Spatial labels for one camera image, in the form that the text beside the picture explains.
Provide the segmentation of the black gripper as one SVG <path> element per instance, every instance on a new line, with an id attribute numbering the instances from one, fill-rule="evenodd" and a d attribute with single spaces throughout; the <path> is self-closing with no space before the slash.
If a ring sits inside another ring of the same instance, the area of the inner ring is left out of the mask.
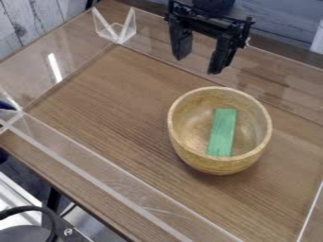
<path id="1" fill-rule="evenodd" d="M 165 21 L 169 25 L 173 57 L 180 61 L 192 52 L 193 33 L 217 39 L 208 74 L 218 74 L 230 64 L 238 48 L 246 46 L 253 17 L 234 9 L 236 0 L 169 0 Z"/>

